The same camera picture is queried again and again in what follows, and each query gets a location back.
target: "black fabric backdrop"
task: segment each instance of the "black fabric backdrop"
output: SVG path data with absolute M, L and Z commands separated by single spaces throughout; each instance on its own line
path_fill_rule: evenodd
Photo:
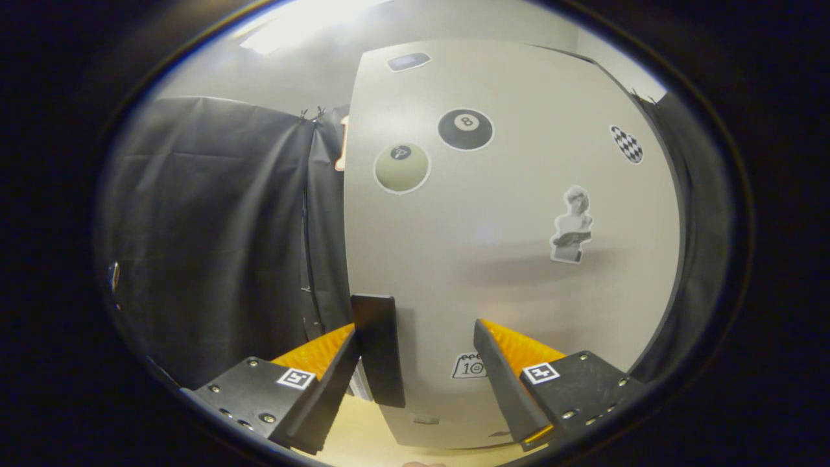
M 120 267 L 113 318 L 179 385 L 351 321 L 335 114 L 160 99 L 114 151 L 103 201 L 103 258 Z

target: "white panel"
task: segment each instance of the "white panel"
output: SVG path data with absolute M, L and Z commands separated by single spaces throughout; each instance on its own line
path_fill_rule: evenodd
M 387 60 L 432 61 L 392 73 Z M 485 148 L 454 150 L 438 135 L 448 111 L 492 121 Z M 635 135 L 639 165 L 610 125 Z M 408 194 L 374 180 L 390 145 L 419 145 L 431 174 Z M 406 409 L 384 407 L 399 443 L 462 448 L 509 437 L 486 378 L 452 379 L 490 319 L 565 353 L 594 351 L 627 370 L 670 299 L 680 248 L 666 157 L 629 97 L 596 66 L 510 42 L 414 42 L 364 54 L 354 86 L 345 171 L 352 293 L 394 295 Z M 550 260 L 554 219 L 573 184 L 590 194 L 593 240 L 581 264 Z M 438 425 L 412 423 L 414 415 Z

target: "checkered sticker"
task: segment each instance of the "checkered sticker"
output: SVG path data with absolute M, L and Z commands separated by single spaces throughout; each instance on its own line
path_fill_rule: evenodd
M 632 164 L 639 164 L 642 162 L 642 147 L 637 143 L 637 138 L 630 133 L 621 130 L 619 126 L 611 125 L 608 128 L 611 131 L 611 136 L 617 147 L 626 156 Z
M 280 379 L 276 380 L 276 384 L 282 384 L 283 386 L 304 390 L 309 386 L 309 384 L 311 384 L 311 380 L 314 378 L 316 378 L 314 373 L 291 368 L 289 371 L 286 371 L 282 376 L 280 376 Z
M 528 366 L 522 371 L 527 376 L 528 381 L 537 385 L 545 381 L 555 380 L 559 377 L 559 373 L 549 363 L 540 363 L 539 365 Z

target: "eight ball sticker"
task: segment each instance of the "eight ball sticker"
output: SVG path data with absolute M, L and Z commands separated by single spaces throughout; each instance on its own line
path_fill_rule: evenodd
M 479 150 L 493 139 L 493 124 L 484 114 L 472 109 L 455 109 L 438 121 L 438 135 L 456 150 Z
M 280 376 L 279 380 L 276 380 L 276 384 L 282 384 L 283 386 L 293 387 L 294 389 L 302 391 L 311 384 L 311 380 L 315 377 L 316 375 L 314 373 L 291 368 Z
M 481 355 L 471 352 L 462 353 L 456 358 L 455 369 L 452 371 L 453 379 L 484 378 L 487 377 L 487 370 Z
M 559 377 L 559 373 L 549 363 L 540 363 L 539 365 L 528 366 L 522 371 L 527 376 L 528 381 L 537 385 L 546 381 L 555 380 Z
M 389 151 L 389 156 L 395 160 L 404 160 L 409 157 L 412 152 L 413 150 L 409 146 L 400 145 L 393 147 L 392 150 Z

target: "sticker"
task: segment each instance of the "sticker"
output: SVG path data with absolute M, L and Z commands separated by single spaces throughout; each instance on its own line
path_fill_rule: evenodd
M 628 161 L 632 164 L 640 164 L 642 162 L 642 147 L 637 143 L 637 138 L 616 125 L 611 125 L 608 129 L 611 131 L 611 136 L 614 138 L 614 142 L 617 143 L 617 147 Z
M 438 121 L 438 135 L 454 150 L 479 150 L 490 144 L 494 133 L 490 119 L 472 109 L 448 111 Z
M 297 370 L 295 368 L 291 368 L 290 370 L 286 371 L 282 376 L 280 376 L 279 380 L 276 380 L 276 384 L 282 384 L 283 386 L 293 387 L 294 389 L 304 390 L 306 387 L 311 384 L 311 380 L 316 378 L 317 375 L 314 373 L 309 373 L 308 371 Z
M 418 145 L 390 145 L 374 159 L 374 180 L 384 191 L 406 194 L 421 188 L 432 170 L 427 153 Z
M 481 361 L 481 355 L 472 352 L 459 355 L 456 358 L 455 369 L 452 370 L 452 377 L 457 380 L 487 377 L 487 370 L 484 368 L 484 362 Z
M 540 363 L 539 365 L 528 366 L 522 371 L 527 376 L 528 381 L 537 385 L 546 381 L 555 380 L 559 377 L 559 373 L 549 363 Z
M 568 213 L 554 220 L 556 235 L 550 238 L 550 260 L 558 263 L 579 264 L 582 244 L 591 241 L 593 218 L 588 215 L 588 191 L 573 185 L 564 195 Z

